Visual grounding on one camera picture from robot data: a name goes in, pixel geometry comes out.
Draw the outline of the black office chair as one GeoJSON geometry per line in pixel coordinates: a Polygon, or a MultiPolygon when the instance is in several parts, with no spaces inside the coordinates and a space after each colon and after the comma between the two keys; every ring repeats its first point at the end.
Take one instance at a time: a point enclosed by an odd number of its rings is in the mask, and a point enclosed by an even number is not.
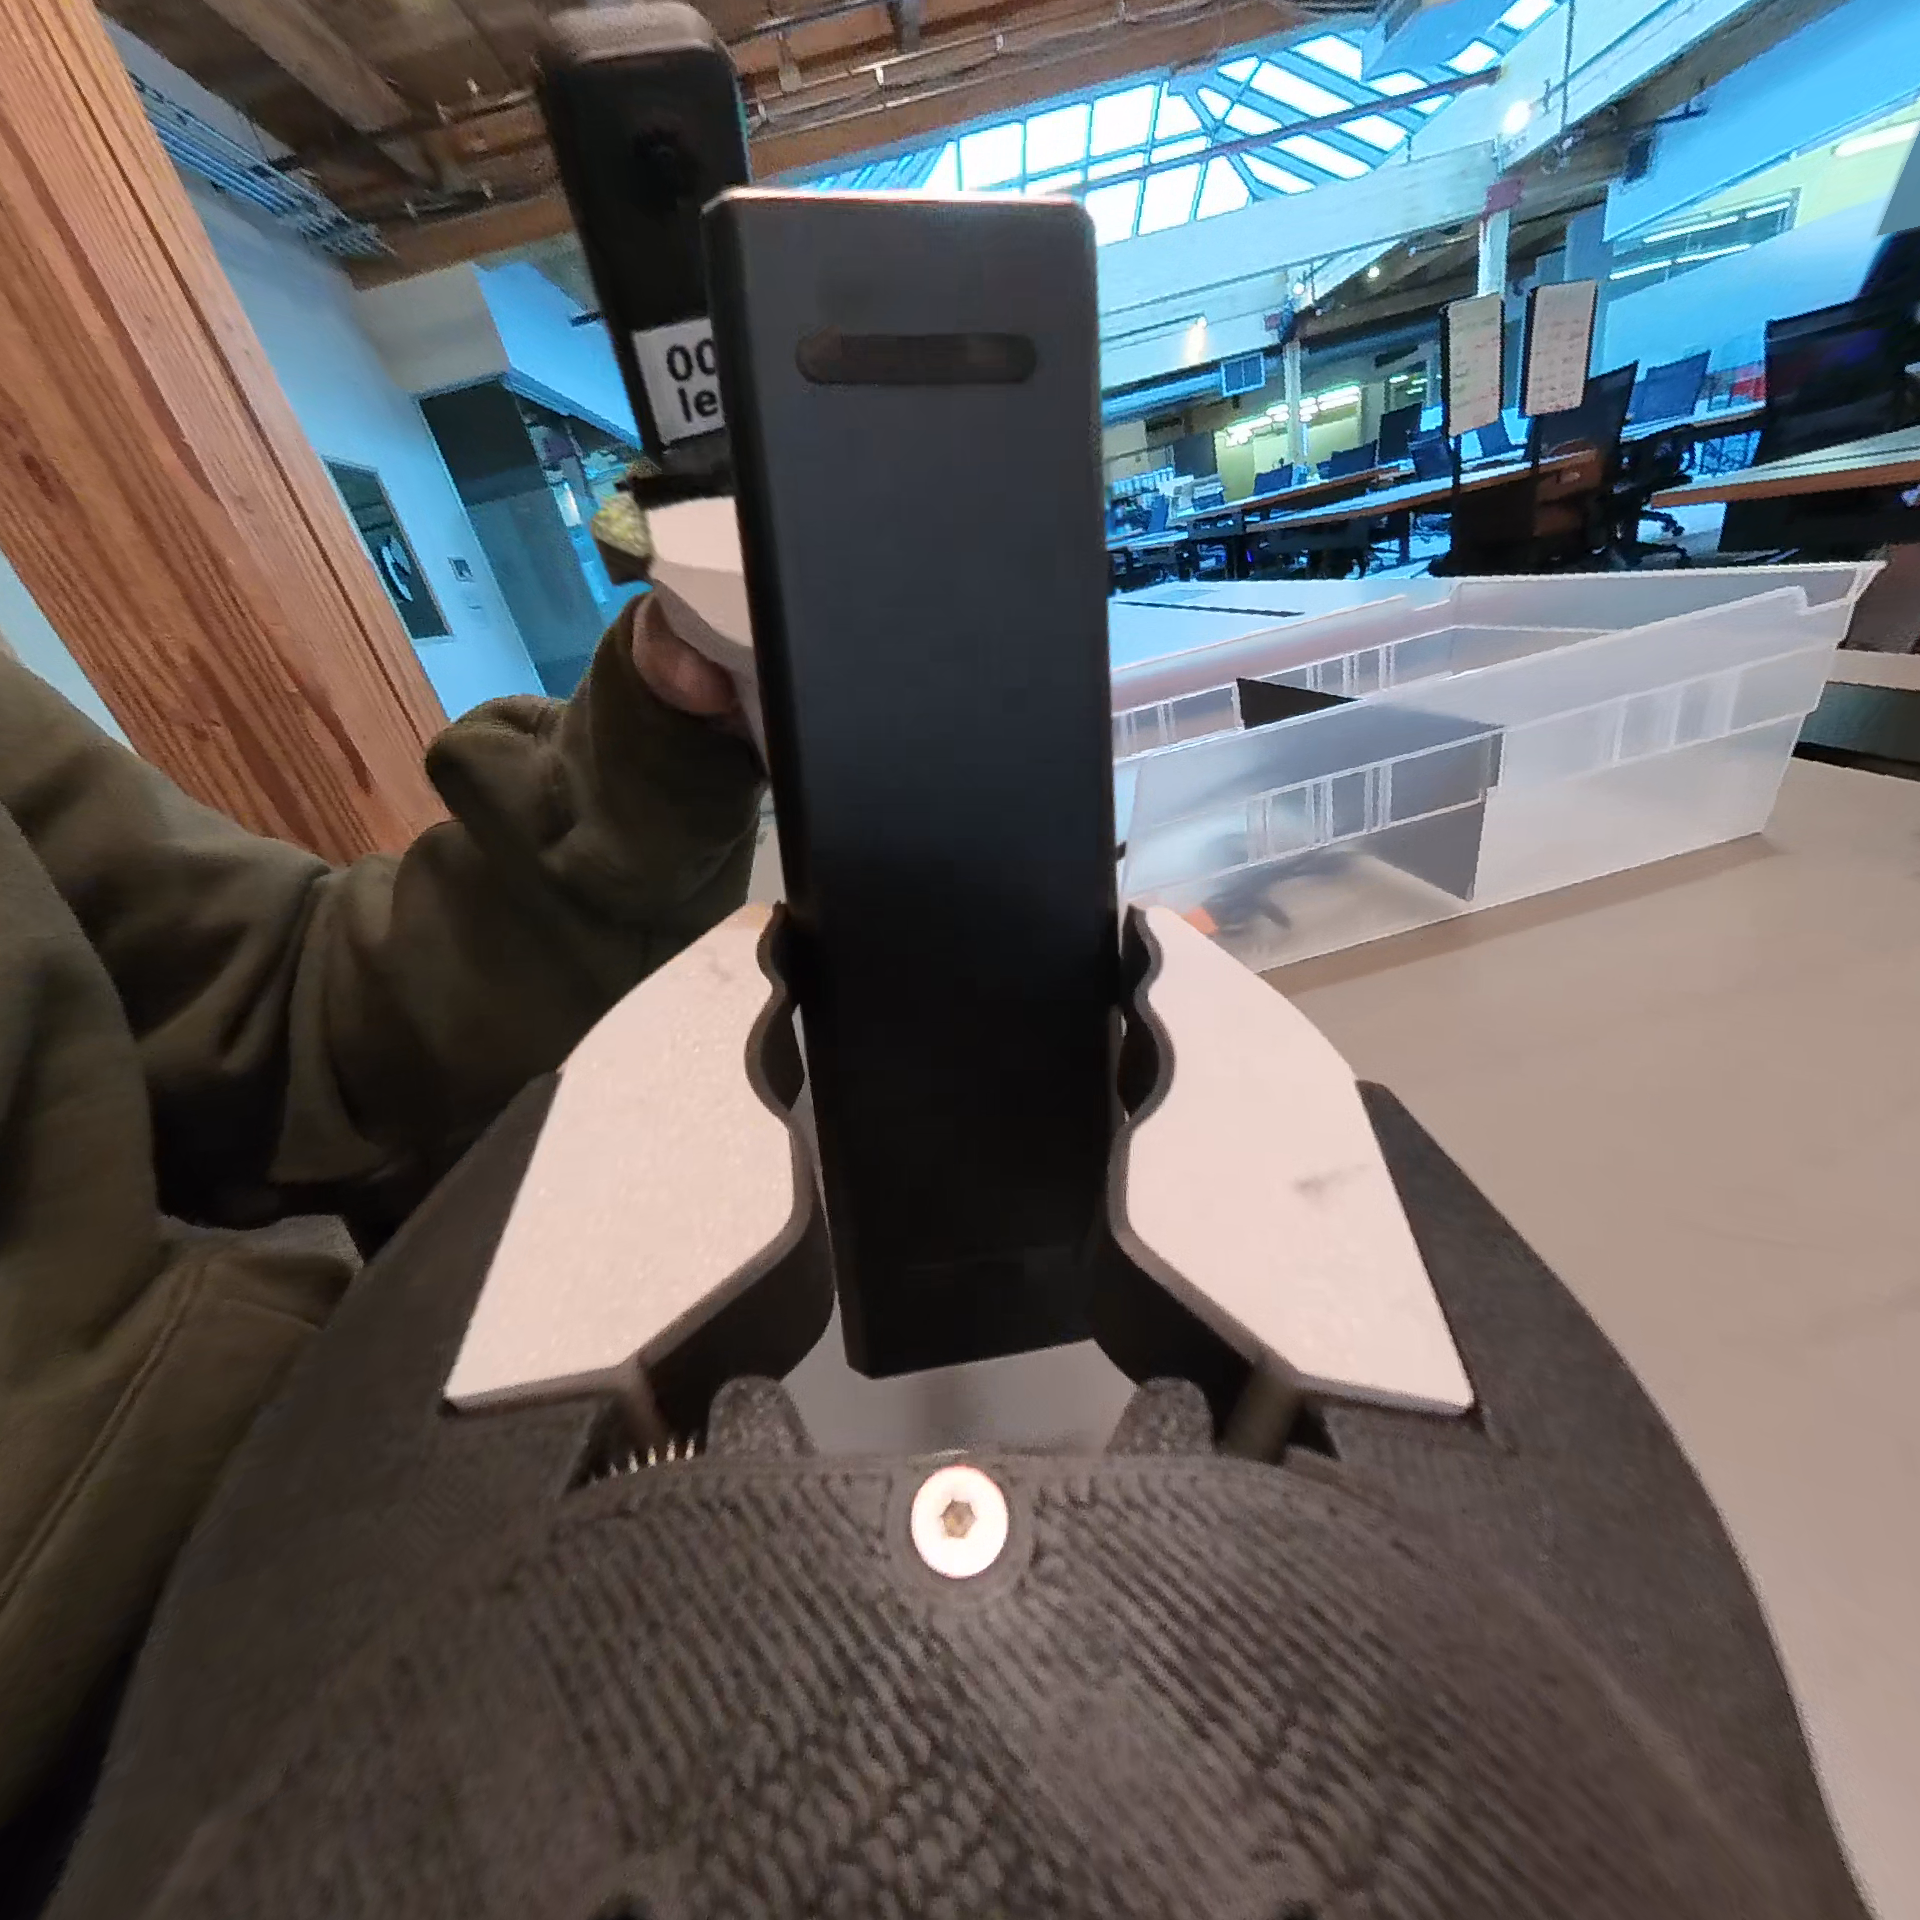
{"type": "Polygon", "coordinates": [[[1648,503],[1682,477],[1707,367],[1705,352],[1651,374],[1629,364],[1592,374],[1579,404],[1533,415],[1524,471],[1465,493],[1451,512],[1450,551],[1431,572],[1500,576],[1632,563],[1648,503]]]}

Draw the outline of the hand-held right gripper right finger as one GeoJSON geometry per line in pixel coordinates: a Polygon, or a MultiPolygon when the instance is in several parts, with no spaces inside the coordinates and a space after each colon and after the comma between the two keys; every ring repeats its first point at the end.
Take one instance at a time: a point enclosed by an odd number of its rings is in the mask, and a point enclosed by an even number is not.
{"type": "Polygon", "coordinates": [[[1229,1455],[1274,1461],[1327,1407],[1467,1419],[1467,1365],[1345,1055],[1170,907],[1128,911],[1122,974],[1103,1350],[1199,1386],[1229,1455]]]}

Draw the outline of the white table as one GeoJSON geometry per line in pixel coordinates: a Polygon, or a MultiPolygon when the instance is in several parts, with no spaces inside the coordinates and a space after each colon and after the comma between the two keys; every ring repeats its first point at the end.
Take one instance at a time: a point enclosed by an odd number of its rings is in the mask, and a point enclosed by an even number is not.
{"type": "Polygon", "coordinates": [[[1200,651],[1308,620],[1380,608],[1387,600],[1431,605],[1453,581],[1385,576],[1363,581],[1164,583],[1109,600],[1111,670],[1121,679],[1161,658],[1200,651]]]}

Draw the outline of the grey door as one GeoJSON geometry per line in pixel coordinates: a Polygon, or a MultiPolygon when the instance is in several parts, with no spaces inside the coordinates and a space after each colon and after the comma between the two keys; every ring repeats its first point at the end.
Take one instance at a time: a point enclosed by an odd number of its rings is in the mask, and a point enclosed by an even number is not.
{"type": "Polygon", "coordinates": [[[569,443],[551,462],[538,406],[501,380],[420,396],[419,411],[540,687],[569,696],[609,623],[569,443]]]}

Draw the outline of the clear plastic bin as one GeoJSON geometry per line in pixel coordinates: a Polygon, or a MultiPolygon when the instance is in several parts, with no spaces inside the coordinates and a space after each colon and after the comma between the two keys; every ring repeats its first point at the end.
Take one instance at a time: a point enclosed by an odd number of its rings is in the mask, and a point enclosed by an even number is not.
{"type": "Polygon", "coordinates": [[[1271,884],[1289,931],[1215,939],[1269,972],[1745,839],[1770,823],[1837,650],[1765,634],[1757,610],[1690,614],[1113,755],[1121,899],[1183,916],[1271,884]],[[1329,786],[1371,758],[1361,733],[1393,708],[1504,726],[1473,902],[1331,843],[1329,786]]]}
{"type": "Polygon", "coordinates": [[[1161,658],[1121,679],[1111,672],[1113,752],[1130,758],[1235,728],[1236,679],[1280,680],[1299,670],[1331,668],[1329,691],[1361,696],[1724,610],[1757,610],[1765,634],[1841,644],[1883,568],[1861,559],[1450,579],[1451,596],[1431,605],[1394,598],[1161,658]]]}

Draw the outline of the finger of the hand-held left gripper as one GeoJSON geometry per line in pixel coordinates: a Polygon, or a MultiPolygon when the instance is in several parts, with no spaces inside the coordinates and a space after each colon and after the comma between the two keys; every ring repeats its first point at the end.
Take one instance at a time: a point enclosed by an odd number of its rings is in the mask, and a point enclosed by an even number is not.
{"type": "Polygon", "coordinates": [[[648,532],[655,546],[650,579],[667,623],[729,677],[743,728],[764,755],[762,680],[736,503],[688,498],[655,508],[648,532]]]}

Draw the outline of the glass skylight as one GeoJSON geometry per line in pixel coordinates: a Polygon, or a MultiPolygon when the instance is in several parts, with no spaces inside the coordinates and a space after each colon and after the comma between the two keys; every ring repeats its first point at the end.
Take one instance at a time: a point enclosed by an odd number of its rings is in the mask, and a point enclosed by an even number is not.
{"type": "Polygon", "coordinates": [[[1279,42],[947,135],[864,183],[1081,198],[1099,244],[1164,232],[1368,179],[1561,10],[1447,6],[1424,62],[1371,54],[1359,27],[1279,42]]]}

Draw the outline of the grey desk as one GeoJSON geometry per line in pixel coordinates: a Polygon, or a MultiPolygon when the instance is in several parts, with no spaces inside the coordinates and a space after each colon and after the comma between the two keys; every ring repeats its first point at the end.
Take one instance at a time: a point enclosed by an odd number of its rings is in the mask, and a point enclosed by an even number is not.
{"type": "Polygon", "coordinates": [[[1915,782],[1267,975],[1659,1403],[1754,1578],[1856,1878],[1917,1908],[1915,782]]]}

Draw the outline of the person's olive sweatshirt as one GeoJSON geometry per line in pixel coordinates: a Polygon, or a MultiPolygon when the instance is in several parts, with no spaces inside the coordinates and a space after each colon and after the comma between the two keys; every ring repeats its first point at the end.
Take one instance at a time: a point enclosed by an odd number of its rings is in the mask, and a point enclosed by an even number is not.
{"type": "Polygon", "coordinates": [[[84,1691],[345,1287],[284,1255],[333,870],[232,824],[5,660],[5,1693],[84,1691]]]}

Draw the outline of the paper flip chart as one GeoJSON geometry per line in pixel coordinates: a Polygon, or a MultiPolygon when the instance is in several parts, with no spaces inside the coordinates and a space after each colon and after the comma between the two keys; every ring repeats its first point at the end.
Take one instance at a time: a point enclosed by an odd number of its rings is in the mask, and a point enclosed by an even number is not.
{"type": "Polygon", "coordinates": [[[1504,298],[1456,300],[1442,312],[1445,434],[1461,442],[1504,411],[1504,298]]]}
{"type": "Polygon", "coordinates": [[[1595,278],[1551,280],[1527,292],[1520,380],[1527,421],[1561,415],[1585,402],[1597,292],[1595,278]]]}

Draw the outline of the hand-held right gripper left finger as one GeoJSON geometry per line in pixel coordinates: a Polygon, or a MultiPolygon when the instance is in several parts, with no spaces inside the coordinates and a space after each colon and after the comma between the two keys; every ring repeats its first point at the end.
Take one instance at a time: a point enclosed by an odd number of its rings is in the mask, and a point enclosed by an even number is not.
{"type": "Polygon", "coordinates": [[[650,974],[561,1067],[445,1379],[459,1413],[609,1399],[707,1413],[832,1320],[801,1117],[785,909],[751,902],[650,974]]]}

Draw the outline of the row of office desks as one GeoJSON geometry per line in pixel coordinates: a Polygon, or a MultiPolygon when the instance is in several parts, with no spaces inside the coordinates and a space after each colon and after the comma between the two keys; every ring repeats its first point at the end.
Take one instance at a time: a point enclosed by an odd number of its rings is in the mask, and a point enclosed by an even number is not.
{"type": "MultiPolygon", "coordinates": [[[[1711,442],[1737,442],[1762,432],[1770,408],[1760,400],[1696,411],[1691,447],[1711,442]]],[[[1111,589],[1130,591],[1164,576],[1189,581],[1207,549],[1224,549],[1227,579],[1247,574],[1257,544],[1308,552],[1317,549],[1368,546],[1365,530],[1380,522],[1408,530],[1421,516],[1447,516],[1465,493],[1500,487],[1522,472],[1527,454],[1464,466],[1450,462],[1436,472],[1400,472],[1376,469],[1363,476],[1335,477],[1274,495],[1253,495],[1220,512],[1193,516],[1184,527],[1164,535],[1113,539],[1111,589]]],[[[1917,476],[1915,424],[1906,422],[1887,434],[1837,442],[1826,447],[1786,453],[1740,471],[1707,477],[1681,477],[1645,508],[1664,512],[1687,504],[1737,504],[1801,493],[1914,491],[1917,476]]]]}

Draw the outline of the person's left hand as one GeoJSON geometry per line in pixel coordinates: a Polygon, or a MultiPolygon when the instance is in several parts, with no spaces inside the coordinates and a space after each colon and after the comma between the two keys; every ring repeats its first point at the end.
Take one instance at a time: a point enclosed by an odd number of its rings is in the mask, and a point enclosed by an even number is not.
{"type": "Polygon", "coordinates": [[[736,679],[682,638],[656,595],[632,600],[632,658],[655,696],[691,717],[746,735],[748,710],[736,679]]]}

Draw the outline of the dark wall poster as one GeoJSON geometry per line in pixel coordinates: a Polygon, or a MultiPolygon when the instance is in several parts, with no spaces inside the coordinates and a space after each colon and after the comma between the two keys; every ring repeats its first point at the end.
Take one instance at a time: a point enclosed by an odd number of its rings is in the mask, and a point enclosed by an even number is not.
{"type": "Polygon", "coordinates": [[[425,579],[413,544],[377,471],[340,459],[325,459],[322,466],[407,636],[425,642],[448,639],[451,623],[442,610],[442,600],[425,579]]]}

